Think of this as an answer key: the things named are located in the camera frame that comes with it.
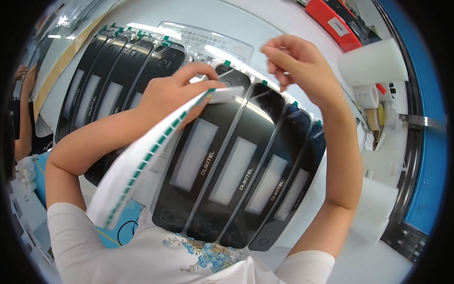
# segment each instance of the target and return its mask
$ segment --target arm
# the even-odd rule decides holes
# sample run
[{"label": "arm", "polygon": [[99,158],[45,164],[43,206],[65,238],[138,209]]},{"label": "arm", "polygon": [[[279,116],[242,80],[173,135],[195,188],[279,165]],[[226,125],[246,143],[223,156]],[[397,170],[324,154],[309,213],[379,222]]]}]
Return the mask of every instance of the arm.
[{"label": "arm", "polygon": [[35,86],[36,65],[33,66],[25,77],[20,93],[20,125],[19,139],[15,142],[15,159],[20,161],[31,152],[31,121],[29,110],[30,93]]},{"label": "arm", "polygon": [[283,35],[266,43],[262,52],[269,59],[269,72],[281,83],[281,91],[289,84],[298,84],[321,109],[324,120],[326,198],[289,255],[320,250],[337,257],[361,195],[361,159],[355,118],[330,66],[312,43]]},{"label": "arm", "polygon": [[[47,208],[57,202],[66,202],[86,210],[79,175],[105,154],[134,142],[191,98],[211,88],[225,87],[213,80],[189,84],[197,74],[217,79],[211,66],[189,64],[172,77],[151,80],[137,108],[90,123],[63,138],[53,148],[46,164]],[[188,117],[198,115],[207,102],[195,108]]]}]

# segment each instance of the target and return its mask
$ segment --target white workbench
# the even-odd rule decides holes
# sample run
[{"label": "white workbench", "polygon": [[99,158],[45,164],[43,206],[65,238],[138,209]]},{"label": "white workbench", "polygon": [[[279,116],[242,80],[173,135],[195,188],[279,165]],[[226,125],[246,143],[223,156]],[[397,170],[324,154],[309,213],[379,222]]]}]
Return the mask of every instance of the white workbench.
[{"label": "white workbench", "polygon": [[[101,20],[95,30],[100,29],[103,25],[111,25],[113,22],[116,23],[116,26],[122,27],[130,22],[158,26],[163,20],[212,30],[252,45],[254,52],[249,60],[249,65],[259,73],[267,75],[268,79],[275,83],[277,81],[267,74],[266,58],[259,52],[260,47],[270,38],[284,33],[297,35],[313,42],[320,49],[346,93],[349,95],[352,93],[351,87],[342,79],[337,68],[337,57],[342,53],[340,47],[318,23],[304,12],[303,8],[289,0],[130,0],[115,6]],[[58,40],[54,40],[53,45],[59,45]],[[67,68],[61,73],[40,111],[41,116],[53,132],[57,127],[58,116],[69,82],[87,45],[88,43],[85,43],[82,46]],[[56,55],[62,53],[62,51],[59,53],[53,48],[54,46],[51,46]],[[46,60],[57,60],[57,57],[53,59],[46,57]],[[290,86],[287,91],[308,112],[312,112],[315,117],[322,119],[319,108],[309,101],[299,87]],[[401,103],[406,106],[406,95],[402,97],[404,100]],[[404,146],[403,152],[400,149],[398,153],[403,156],[406,135],[403,135],[402,139],[397,143]],[[291,222],[287,226],[285,233],[276,245],[291,247],[310,224],[325,197],[325,178],[326,158],[323,159],[317,178],[313,181],[293,218],[298,222]]]}]

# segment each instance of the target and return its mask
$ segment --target tape roll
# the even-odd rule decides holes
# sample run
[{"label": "tape roll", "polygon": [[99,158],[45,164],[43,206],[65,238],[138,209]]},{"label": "tape roll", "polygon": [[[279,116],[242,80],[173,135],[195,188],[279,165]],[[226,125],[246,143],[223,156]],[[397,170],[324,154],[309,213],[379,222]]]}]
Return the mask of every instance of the tape roll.
[{"label": "tape roll", "polygon": [[353,87],[355,102],[363,109],[378,108],[378,90],[375,85],[363,85]]},{"label": "tape roll", "polygon": [[382,105],[376,109],[366,109],[367,124],[372,131],[382,131],[385,124],[385,111]]}]

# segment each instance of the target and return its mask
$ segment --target person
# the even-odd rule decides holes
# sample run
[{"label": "person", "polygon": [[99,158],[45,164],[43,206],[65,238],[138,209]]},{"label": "person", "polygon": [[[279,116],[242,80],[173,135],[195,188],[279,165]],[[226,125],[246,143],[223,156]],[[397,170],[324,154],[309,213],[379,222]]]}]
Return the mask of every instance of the person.
[{"label": "person", "polygon": [[[131,241],[106,249],[85,214],[78,176],[103,155],[129,145],[179,106],[222,88],[214,69],[191,63],[149,82],[137,108],[88,124],[63,138],[46,165],[48,227],[64,283],[325,283],[359,202],[362,176],[355,118],[320,51],[282,35],[267,42],[269,72],[281,91],[298,84],[322,112],[327,149],[326,198],[318,214],[274,271],[246,249],[209,244],[155,226],[142,210]],[[190,84],[197,74],[210,80]],[[207,100],[191,113],[191,119]]]},{"label": "person", "polygon": [[[28,68],[20,65],[14,74],[14,82],[22,80],[27,73]],[[29,99],[31,91],[35,86],[36,64],[30,68],[25,76],[20,91],[20,102],[11,101],[9,109],[13,115],[13,124],[15,125],[15,160],[20,161],[28,156],[32,151],[32,123],[29,109]]]},{"label": "person", "polygon": [[44,153],[52,146],[54,138],[53,134],[44,137],[36,136],[33,102],[29,100],[31,92],[35,87],[38,65],[35,64],[30,70],[26,66],[19,66],[14,74],[13,83],[15,84],[17,81],[22,80],[25,73],[27,75],[22,83],[20,100],[11,100],[8,103],[8,110],[12,114],[13,120],[16,162],[26,156]]}]

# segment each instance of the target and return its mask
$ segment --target white label roll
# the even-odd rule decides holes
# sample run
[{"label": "white label roll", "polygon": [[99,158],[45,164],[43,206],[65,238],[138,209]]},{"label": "white label roll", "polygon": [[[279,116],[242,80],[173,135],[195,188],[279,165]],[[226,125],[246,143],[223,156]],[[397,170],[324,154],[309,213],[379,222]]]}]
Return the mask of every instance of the white label roll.
[{"label": "white label roll", "polygon": [[375,85],[353,87],[355,102],[363,109],[378,108],[378,90]]}]

